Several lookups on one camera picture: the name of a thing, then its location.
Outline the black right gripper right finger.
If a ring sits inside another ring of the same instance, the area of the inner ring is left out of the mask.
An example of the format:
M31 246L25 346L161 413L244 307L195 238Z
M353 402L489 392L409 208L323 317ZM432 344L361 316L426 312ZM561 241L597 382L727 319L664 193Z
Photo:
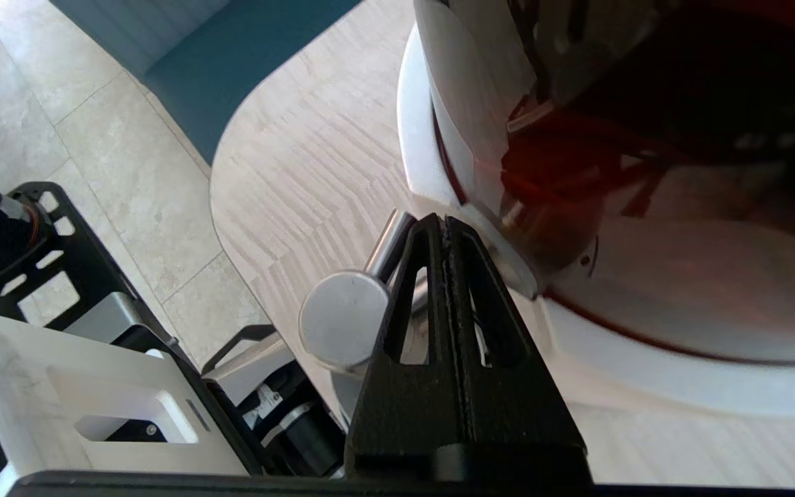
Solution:
M463 434L585 457L584 438L482 239L454 217L444 228Z

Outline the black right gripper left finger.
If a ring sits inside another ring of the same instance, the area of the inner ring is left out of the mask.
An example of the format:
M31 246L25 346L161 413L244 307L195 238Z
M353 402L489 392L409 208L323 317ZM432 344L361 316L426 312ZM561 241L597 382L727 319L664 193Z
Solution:
M442 218L411 227L345 444L348 477L428 477L440 447L461 440L460 382L451 330ZM428 362L403 364L415 278L429 284Z

